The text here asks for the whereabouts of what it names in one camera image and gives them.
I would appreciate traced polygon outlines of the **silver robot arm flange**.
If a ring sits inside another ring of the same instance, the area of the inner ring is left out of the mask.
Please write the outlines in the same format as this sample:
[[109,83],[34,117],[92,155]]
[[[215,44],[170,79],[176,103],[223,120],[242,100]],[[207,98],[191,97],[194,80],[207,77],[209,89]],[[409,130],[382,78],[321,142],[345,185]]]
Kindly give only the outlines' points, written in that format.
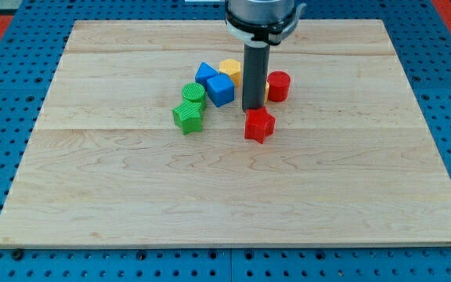
[[225,24],[232,36],[250,47],[279,45],[294,32],[306,7],[295,0],[227,0]]

